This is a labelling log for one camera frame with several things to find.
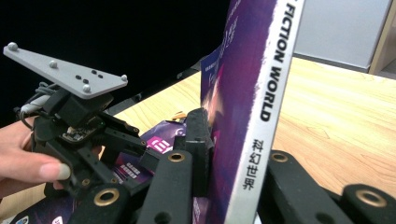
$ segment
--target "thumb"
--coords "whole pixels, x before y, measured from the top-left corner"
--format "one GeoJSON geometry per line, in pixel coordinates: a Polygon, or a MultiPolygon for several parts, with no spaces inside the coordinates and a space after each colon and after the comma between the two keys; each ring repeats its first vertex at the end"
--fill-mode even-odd
{"type": "Polygon", "coordinates": [[[29,183],[44,183],[67,179],[70,168],[51,156],[23,150],[11,150],[2,155],[0,176],[29,183]]]}

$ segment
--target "brass ring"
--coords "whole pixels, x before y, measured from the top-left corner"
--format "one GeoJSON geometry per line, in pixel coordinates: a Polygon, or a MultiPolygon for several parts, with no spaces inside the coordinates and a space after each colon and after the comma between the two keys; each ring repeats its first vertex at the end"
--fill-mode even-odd
{"type": "Polygon", "coordinates": [[[359,189],[356,190],[356,196],[358,199],[360,199],[362,202],[370,204],[371,206],[374,207],[385,207],[387,206],[387,200],[385,200],[381,195],[372,192],[368,189],[359,189]]]}
{"type": "Polygon", "coordinates": [[[168,160],[173,162],[184,161],[185,158],[186,157],[181,153],[172,153],[168,156],[168,160]]]}
{"type": "Polygon", "coordinates": [[[271,159],[272,159],[273,161],[285,162],[285,161],[287,161],[289,158],[288,158],[285,154],[283,154],[283,153],[274,152],[274,153],[271,154],[271,159]]]}
{"type": "Polygon", "coordinates": [[[108,206],[113,204],[120,197],[120,192],[117,189],[102,189],[99,193],[96,194],[93,202],[98,206],[108,206]],[[103,196],[106,194],[111,194],[111,197],[108,199],[103,199],[103,196]]]}

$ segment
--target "cabinet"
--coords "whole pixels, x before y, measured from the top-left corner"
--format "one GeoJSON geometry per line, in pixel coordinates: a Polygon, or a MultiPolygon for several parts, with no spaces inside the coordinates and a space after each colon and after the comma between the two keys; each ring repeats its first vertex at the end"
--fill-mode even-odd
{"type": "Polygon", "coordinates": [[[295,56],[376,75],[396,58],[395,2],[305,0],[295,56]]]}

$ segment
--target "wooden table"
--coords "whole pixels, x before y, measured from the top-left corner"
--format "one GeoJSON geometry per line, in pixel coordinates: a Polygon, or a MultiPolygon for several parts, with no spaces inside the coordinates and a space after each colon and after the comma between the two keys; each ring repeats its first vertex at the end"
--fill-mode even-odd
{"type": "MultiPolygon", "coordinates": [[[[200,106],[200,74],[116,115],[144,133],[200,106]]],[[[274,148],[293,155],[324,188],[362,183],[396,197],[396,80],[293,59],[274,148]]],[[[0,220],[43,197],[42,186],[6,197],[0,220]]]]}

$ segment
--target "light wood tabletop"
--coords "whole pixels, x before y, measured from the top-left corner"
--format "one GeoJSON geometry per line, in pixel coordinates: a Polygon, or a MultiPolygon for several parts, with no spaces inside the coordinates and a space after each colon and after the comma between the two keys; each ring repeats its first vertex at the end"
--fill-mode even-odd
{"type": "MultiPolygon", "coordinates": [[[[200,73],[120,112],[144,133],[200,106],[200,73]]],[[[293,155],[337,194],[362,183],[396,197],[396,80],[294,58],[274,149],[293,155]]],[[[6,197],[0,220],[42,199],[43,186],[6,197]]]]}

